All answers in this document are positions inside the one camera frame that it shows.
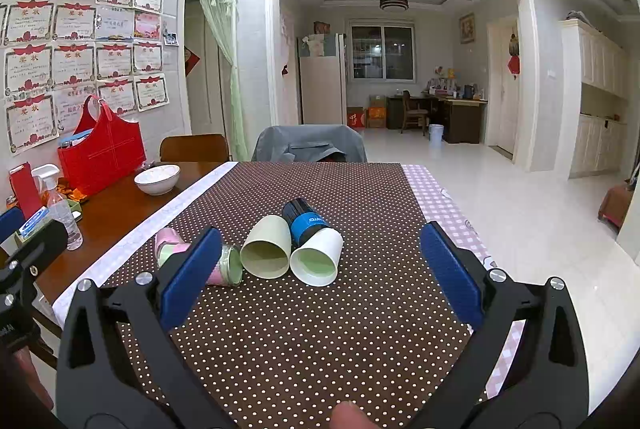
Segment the left hand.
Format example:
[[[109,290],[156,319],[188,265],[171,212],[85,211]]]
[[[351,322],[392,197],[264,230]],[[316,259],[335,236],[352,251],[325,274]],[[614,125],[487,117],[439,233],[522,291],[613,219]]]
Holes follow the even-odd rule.
[[[25,386],[50,411],[54,402],[43,386],[28,348],[10,352],[1,347],[1,376],[11,378],[17,386]]]

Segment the right hand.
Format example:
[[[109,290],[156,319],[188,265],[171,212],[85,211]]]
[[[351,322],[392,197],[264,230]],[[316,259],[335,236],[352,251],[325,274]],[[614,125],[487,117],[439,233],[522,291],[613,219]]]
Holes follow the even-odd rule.
[[[378,425],[363,414],[363,411],[352,402],[338,403],[330,418],[331,429],[378,429]]]

